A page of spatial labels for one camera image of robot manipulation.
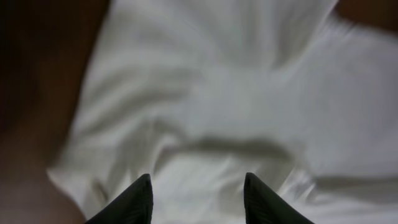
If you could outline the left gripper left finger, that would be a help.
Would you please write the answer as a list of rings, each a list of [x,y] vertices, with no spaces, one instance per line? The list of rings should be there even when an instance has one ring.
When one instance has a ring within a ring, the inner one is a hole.
[[[150,224],[153,204],[150,175],[144,174],[85,224]]]

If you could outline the white printed t-shirt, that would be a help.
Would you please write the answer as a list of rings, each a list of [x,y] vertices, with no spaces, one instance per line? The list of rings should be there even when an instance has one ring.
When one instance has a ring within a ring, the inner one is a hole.
[[[90,218],[243,223],[252,172],[314,223],[397,222],[397,36],[334,1],[113,1],[50,178]]]

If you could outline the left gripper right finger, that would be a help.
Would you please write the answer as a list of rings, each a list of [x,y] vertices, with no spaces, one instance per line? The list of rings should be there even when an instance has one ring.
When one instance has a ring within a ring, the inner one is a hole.
[[[244,209],[246,224],[313,224],[251,172],[244,181]]]

